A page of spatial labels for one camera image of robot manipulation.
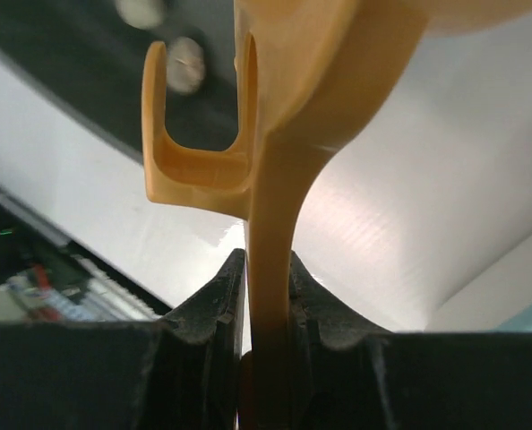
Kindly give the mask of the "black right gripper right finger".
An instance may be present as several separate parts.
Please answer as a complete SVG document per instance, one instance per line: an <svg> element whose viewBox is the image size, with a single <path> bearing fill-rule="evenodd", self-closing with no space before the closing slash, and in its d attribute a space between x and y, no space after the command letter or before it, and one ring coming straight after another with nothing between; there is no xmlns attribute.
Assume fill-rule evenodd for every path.
<svg viewBox="0 0 532 430"><path fill-rule="evenodd" d="M532 429L532 333L391 332L289 278L294 429Z"/></svg>

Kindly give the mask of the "yellow litter scoop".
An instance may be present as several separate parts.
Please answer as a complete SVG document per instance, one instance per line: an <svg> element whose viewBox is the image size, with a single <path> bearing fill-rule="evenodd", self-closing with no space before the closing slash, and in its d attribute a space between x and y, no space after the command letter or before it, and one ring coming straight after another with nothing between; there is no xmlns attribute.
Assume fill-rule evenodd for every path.
<svg viewBox="0 0 532 430"><path fill-rule="evenodd" d="M242 219L257 423L290 423L289 270L298 214L328 162L372 120L423 36L485 30L532 1L237 1L238 133L187 149L166 125L167 49L142 76L148 198Z"/></svg>

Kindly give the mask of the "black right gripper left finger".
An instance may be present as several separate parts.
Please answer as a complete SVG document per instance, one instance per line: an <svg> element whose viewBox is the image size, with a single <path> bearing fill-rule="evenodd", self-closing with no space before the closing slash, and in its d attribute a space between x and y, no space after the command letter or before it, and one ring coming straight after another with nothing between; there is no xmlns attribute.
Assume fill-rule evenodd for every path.
<svg viewBox="0 0 532 430"><path fill-rule="evenodd" d="M0 322L0 429L231 429L245 254L150 322Z"/></svg>

